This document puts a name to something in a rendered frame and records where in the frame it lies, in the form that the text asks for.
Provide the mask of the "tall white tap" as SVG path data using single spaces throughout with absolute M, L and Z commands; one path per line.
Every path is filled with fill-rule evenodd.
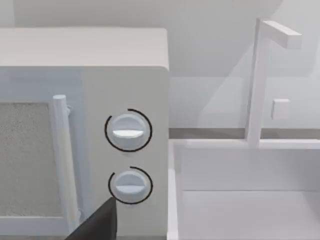
M 269 18 L 256 20 L 245 126 L 249 148 L 260 145 L 271 42 L 284 49 L 300 49 L 302 34 Z

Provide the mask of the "large microwave knob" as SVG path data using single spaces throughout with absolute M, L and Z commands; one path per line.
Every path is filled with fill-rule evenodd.
M 147 126 L 142 117 L 133 113 L 124 113 L 111 119 L 107 133 L 116 147 L 134 150 L 143 145 Z

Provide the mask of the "white sink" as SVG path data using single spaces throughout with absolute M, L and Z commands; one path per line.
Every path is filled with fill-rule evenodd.
M 320 240 L 320 141 L 169 141 L 169 240 Z

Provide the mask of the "pale microwave oven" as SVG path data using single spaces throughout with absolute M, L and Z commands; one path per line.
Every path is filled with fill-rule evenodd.
M 65 95 L 70 109 L 80 224 L 114 197 L 116 240 L 168 240 L 169 80 L 163 28 L 0 27 L 0 240 L 72 233 L 60 188 L 55 95 Z M 108 124 L 122 114 L 144 120 L 139 148 L 121 149 L 108 136 Z M 125 171 L 145 177 L 142 200 L 114 194 L 113 181 Z

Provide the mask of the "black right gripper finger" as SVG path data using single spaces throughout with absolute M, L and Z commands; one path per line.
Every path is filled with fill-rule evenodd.
M 110 197 L 65 240 L 116 240 L 117 202 Z

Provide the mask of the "small microwave knob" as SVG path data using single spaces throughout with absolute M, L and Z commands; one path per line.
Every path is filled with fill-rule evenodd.
M 141 201 L 147 192 L 146 178 L 139 172 L 128 170 L 115 176 L 112 190 L 115 196 L 126 203 Z

